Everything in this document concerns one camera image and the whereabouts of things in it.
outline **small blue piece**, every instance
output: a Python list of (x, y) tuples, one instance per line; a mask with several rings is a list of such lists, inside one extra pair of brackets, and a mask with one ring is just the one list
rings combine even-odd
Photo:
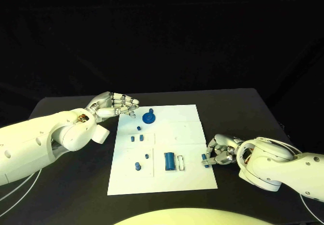
[(141, 170), (141, 165), (138, 162), (135, 163), (135, 169), (136, 169), (136, 171)]
[(165, 170), (175, 170), (174, 153), (172, 152), (164, 153), (164, 157), (165, 157)]
[(207, 159), (206, 154), (201, 154), (201, 158), (203, 158), (203, 160)]
[(142, 115), (142, 122), (149, 124), (155, 121), (155, 115), (152, 114), (152, 109)]

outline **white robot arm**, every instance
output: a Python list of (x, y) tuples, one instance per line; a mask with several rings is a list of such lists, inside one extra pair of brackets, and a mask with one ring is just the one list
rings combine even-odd
[(234, 162), (239, 177), (259, 188), (278, 191), (283, 183), (302, 196), (324, 202), (324, 155), (301, 153), (291, 145), (267, 138), (243, 141), (217, 134), (207, 145), (203, 165)]
[(85, 109), (59, 112), (0, 129), (0, 185), (28, 176), (92, 139), (102, 144), (109, 131), (98, 125), (121, 113), (135, 117), (138, 100), (105, 92)]

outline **blue knob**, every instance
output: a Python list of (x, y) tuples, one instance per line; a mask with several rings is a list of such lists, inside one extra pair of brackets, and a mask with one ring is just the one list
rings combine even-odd
[(135, 169), (136, 169), (136, 171), (141, 170), (141, 165), (138, 162), (135, 163)]
[(206, 154), (201, 154), (201, 158), (203, 158), (203, 160), (207, 159)]
[(152, 109), (142, 115), (142, 122), (149, 124), (155, 121), (155, 115), (152, 114)]

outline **blue object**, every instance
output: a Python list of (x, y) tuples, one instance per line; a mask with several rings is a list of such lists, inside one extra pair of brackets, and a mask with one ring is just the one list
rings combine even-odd
[(175, 170), (174, 153), (172, 152), (164, 153), (164, 157), (165, 157), (165, 170)]
[(207, 159), (206, 154), (201, 154), (201, 158), (203, 158), (203, 160)]
[(135, 163), (135, 169), (136, 169), (136, 171), (141, 170), (141, 165), (139, 165), (139, 163)]
[(152, 114), (152, 109), (142, 115), (142, 122), (149, 124), (155, 121), (155, 115)]

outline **table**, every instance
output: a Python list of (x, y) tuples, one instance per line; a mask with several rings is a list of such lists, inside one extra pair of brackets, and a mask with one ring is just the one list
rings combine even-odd
[[(129, 96), (139, 100), (141, 106), (195, 104), (207, 141), (221, 133), (243, 140), (265, 136), (289, 142), (255, 89)], [(83, 108), (92, 97), (44, 98), (30, 118)], [(283, 184), (278, 192), (250, 185), (237, 176), (236, 164), (213, 166), (219, 189), (106, 196), (118, 117), (100, 125), (111, 131), (105, 143), (90, 141), (83, 149), (66, 153), (43, 168), (30, 193), (0, 218), (0, 224), (112, 224), (141, 213), (183, 207), (231, 211), (276, 224), (315, 220), (298, 193)], [(34, 177), (1, 201), (0, 212), (15, 203), (33, 180)], [(0, 187), (1, 196), (21, 181)], [(312, 210), (322, 209), (322, 203), (305, 201)]]

